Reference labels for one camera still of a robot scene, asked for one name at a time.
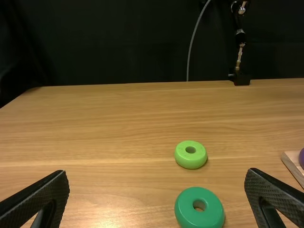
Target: green ring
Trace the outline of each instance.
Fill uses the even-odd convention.
[[[189,153],[186,148],[195,148],[194,153]],[[180,142],[174,153],[175,161],[183,168],[198,169],[203,166],[207,161],[207,152],[205,147],[196,141],[186,140]]]
[[[205,210],[195,210],[195,201],[202,201]],[[182,191],[176,199],[174,212],[181,228],[221,228],[225,221],[224,208],[218,197],[200,187]]]

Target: ring hole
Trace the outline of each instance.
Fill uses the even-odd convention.
[[[204,212],[206,210],[206,204],[201,200],[196,200],[193,202],[193,208],[199,212]]]
[[[196,149],[193,146],[187,146],[186,147],[186,152],[187,153],[195,153]]]

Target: wooden table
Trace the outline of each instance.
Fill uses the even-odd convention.
[[[174,202],[191,186],[220,198],[226,228],[256,228],[247,170],[302,190],[280,155],[303,135],[304,79],[36,88],[0,109],[0,200],[63,169],[62,228],[177,228]],[[175,163],[183,140],[206,146],[204,167]]]

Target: white cable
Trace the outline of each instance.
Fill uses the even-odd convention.
[[[211,0],[208,0],[206,2],[206,4],[204,5],[203,9],[201,10],[201,12],[199,14],[198,21],[196,22],[196,25],[195,25],[193,33],[192,33],[192,37],[191,37],[191,41],[190,41],[190,45],[189,45],[189,51],[188,51],[188,60],[187,60],[187,80],[186,80],[187,82],[189,81],[189,65],[190,65],[190,55],[191,55],[193,40],[194,40],[194,37],[195,37],[196,30],[198,29],[200,19],[203,16],[206,7],[209,5],[209,2],[211,2]]]

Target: dark green ring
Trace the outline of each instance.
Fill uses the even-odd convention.
[[[204,211],[195,210],[194,202],[203,202]],[[176,199],[174,211],[181,228],[221,228],[224,225],[223,205],[208,189],[191,187],[182,191]]]

